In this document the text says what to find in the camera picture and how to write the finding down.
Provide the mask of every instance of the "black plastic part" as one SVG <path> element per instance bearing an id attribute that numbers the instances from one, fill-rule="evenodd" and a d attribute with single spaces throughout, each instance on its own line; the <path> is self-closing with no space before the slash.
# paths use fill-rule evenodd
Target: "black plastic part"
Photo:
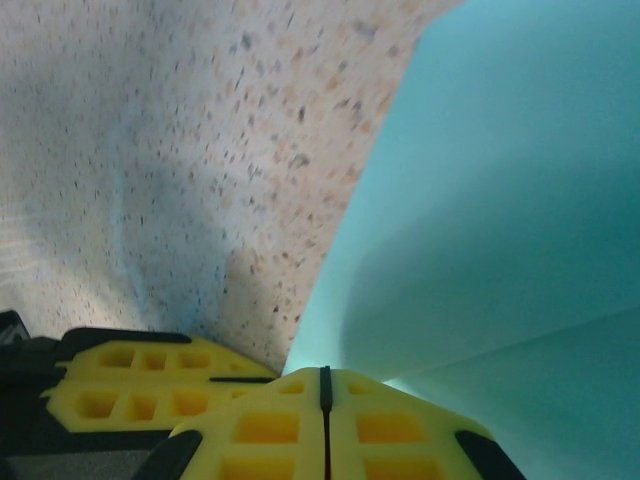
<path id="1" fill-rule="evenodd" d="M 29 332 L 18 312 L 0 312 L 0 345 L 11 345 L 28 339 Z"/>
<path id="2" fill-rule="evenodd" d="M 0 347 L 0 392 L 15 388 L 41 390 L 56 385 L 66 370 L 56 367 L 56 340 L 38 337 Z"/>
<path id="3" fill-rule="evenodd" d="M 525 480 L 495 441 L 474 432 L 456 432 L 456 440 L 483 480 Z"/>
<path id="4" fill-rule="evenodd" d="M 331 480 L 331 422 L 333 408 L 333 387 L 331 385 L 331 368 L 320 369 L 320 409 L 324 428 L 324 479 Z"/>
<path id="5" fill-rule="evenodd" d="M 56 356 L 60 361 L 70 361 L 77 353 L 115 340 L 130 342 L 191 343 L 191 338 L 181 333 L 80 327 L 69 330 L 64 334 L 56 349 Z"/>
<path id="6" fill-rule="evenodd" d="M 333 407 L 333 388 L 331 387 L 331 368 L 320 369 L 320 408 L 327 413 Z"/>
<path id="7" fill-rule="evenodd" d="M 160 443 L 144 462 L 133 480 L 180 480 L 196 453 L 202 434 L 187 430 Z"/>
<path id="8" fill-rule="evenodd" d="M 0 480 L 18 480 L 11 465 L 5 458 L 0 458 Z"/>
<path id="9" fill-rule="evenodd" d="M 211 377 L 214 383 L 271 383 L 275 378 L 271 377 Z"/>

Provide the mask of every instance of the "terrazzo surface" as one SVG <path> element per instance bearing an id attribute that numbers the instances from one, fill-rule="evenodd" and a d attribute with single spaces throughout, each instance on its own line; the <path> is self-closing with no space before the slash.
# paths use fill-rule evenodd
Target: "terrazzo surface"
<path id="1" fill-rule="evenodd" d="M 0 2 L 0 309 L 279 370 L 423 27 L 452 0 Z"/>

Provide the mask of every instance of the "yellow plastic piece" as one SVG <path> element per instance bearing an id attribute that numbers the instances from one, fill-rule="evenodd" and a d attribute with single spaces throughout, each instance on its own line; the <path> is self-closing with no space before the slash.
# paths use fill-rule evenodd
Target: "yellow plastic piece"
<path id="1" fill-rule="evenodd" d="M 481 480 L 454 433 L 476 422 L 332 370 L 333 480 Z M 320 370 L 303 369 L 178 425 L 203 440 L 181 480 L 324 480 Z"/>
<path id="2" fill-rule="evenodd" d="M 345 370 L 332 372 L 334 480 L 482 480 L 454 436 L 466 417 Z"/>
<path id="3" fill-rule="evenodd" d="M 181 480 L 323 480 L 318 369 L 298 370 L 180 424 L 203 439 Z"/>
<path id="4" fill-rule="evenodd" d="M 112 341 L 78 353 L 65 379 L 207 381 L 211 377 L 269 377 L 268 368 L 200 337 L 191 343 Z"/>
<path id="5" fill-rule="evenodd" d="M 112 341 L 59 365 L 67 373 L 42 394 L 70 432 L 171 430 L 260 388 L 211 377 L 276 378 L 267 368 L 202 338 L 189 344 Z"/>

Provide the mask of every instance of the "light blue paper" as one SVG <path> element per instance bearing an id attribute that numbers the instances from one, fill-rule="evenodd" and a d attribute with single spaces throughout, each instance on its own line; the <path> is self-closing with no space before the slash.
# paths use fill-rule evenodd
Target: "light blue paper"
<path id="1" fill-rule="evenodd" d="M 470 0 L 430 26 L 287 371 L 473 414 L 530 478 L 640 478 L 639 32 L 621 0 Z"/>

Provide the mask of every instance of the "black edge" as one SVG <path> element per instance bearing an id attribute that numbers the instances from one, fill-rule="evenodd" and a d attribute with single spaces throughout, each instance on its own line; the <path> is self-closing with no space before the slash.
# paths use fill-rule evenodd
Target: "black edge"
<path id="1" fill-rule="evenodd" d="M 18 312 L 9 310 L 0 312 L 0 344 L 11 345 L 30 338 L 27 327 Z"/>
<path id="2" fill-rule="evenodd" d="M 331 385 L 331 368 L 320 369 L 320 409 L 324 424 L 324 479 L 331 480 L 331 425 L 329 415 L 333 408 L 333 387 Z"/>
<path id="3" fill-rule="evenodd" d="M 518 467 L 495 441 L 467 430 L 460 430 L 455 435 L 482 480 L 525 480 Z"/>
<path id="4" fill-rule="evenodd" d="M 210 382 L 215 383 L 271 383 L 275 378 L 271 377 L 211 377 Z"/>
<path id="5" fill-rule="evenodd" d="M 133 476 L 133 480 L 180 480 L 202 441 L 197 430 L 187 430 L 161 442 Z"/>
<path id="6" fill-rule="evenodd" d="M 73 357 L 77 353 L 116 340 L 129 342 L 191 343 L 191 338 L 181 333 L 139 332 L 135 330 L 80 327 L 69 330 L 64 334 L 56 348 L 57 360 L 73 360 Z"/>

